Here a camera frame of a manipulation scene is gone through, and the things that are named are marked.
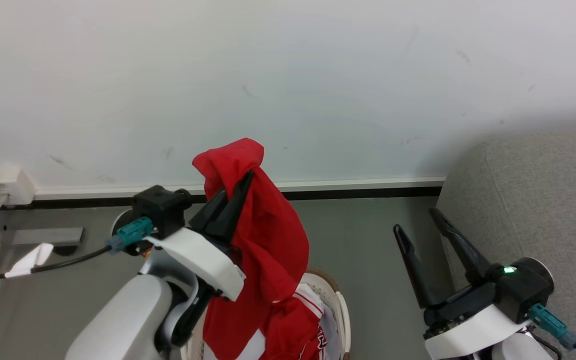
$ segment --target laundry basket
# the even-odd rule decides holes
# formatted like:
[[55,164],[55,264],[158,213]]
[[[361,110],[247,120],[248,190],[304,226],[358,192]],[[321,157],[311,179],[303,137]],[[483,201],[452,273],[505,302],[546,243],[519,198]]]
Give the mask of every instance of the laundry basket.
[[[336,331],[341,339],[342,351],[340,360],[350,360],[350,316],[348,315],[348,306],[344,296],[339,291],[339,287],[327,273],[318,269],[308,269],[303,274],[301,282],[307,284],[316,292],[321,301],[332,310],[334,321],[336,321]],[[182,360],[202,360],[204,358],[202,333],[205,318],[206,313],[204,312],[192,331],[192,337],[181,348]]]

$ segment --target teal connector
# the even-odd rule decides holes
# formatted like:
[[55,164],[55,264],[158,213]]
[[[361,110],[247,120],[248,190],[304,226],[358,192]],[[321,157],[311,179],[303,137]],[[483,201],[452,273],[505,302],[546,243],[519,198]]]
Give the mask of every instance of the teal connector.
[[110,254],[115,255],[123,251],[126,246],[134,244],[144,237],[153,234],[153,222],[147,217],[138,218],[128,225],[117,230],[116,235],[105,241],[110,246]]
[[538,327],[546,330],[548,333],[557,338],[564,348],[569,351],[574,349],[576,344],[576,335],[574,332],[569,331],[566,324],[558,319],[546,306],[537,303],[530,308],[531,321]]

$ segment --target electrical outlet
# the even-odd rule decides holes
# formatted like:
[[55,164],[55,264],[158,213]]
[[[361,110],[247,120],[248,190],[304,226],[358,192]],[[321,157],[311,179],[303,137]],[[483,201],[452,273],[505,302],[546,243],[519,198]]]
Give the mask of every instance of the electrical outlet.
[[35,198],[35,185],[19,166],[0,165],[0,202],[27,205]]

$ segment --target baseboard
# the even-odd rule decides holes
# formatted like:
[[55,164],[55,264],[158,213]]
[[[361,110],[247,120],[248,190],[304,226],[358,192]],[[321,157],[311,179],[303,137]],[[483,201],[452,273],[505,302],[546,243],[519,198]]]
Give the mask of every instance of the baseboard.
[[[357,198],[412,198],[439,196],[444,177],[376,178],[368,180],[279,182],[276,186],[290,201]],[[175,191],[186,189],[192,203],[206,202],[204,189],[194,186],[165,186]],[[129,207],[132,196],[148,189],[137,187],[103,187],[87,189],[39,189],[29,205],[3,207],[3,210],[74,209]]]
[[[275,185],[281,192],[356,191],[366,189],[441,187],[445,179],[445,177],[367,178],[362,180],[277,182]],[[150,186],[39,188],[36,191],[34,200],[130,198],[149,187]],[[204,194],[203,185],[164,185],[164,187],[170,191],[186,189],[192,195]]]

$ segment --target white panel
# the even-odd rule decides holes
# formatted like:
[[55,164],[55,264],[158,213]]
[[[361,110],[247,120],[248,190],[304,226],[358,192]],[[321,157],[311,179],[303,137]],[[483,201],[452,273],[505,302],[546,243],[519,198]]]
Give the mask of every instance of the white panel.
[[441,177],[574,123],[576,0],[0,0],[0,164],[38,194],[201,185],[241,137],[278,183]]

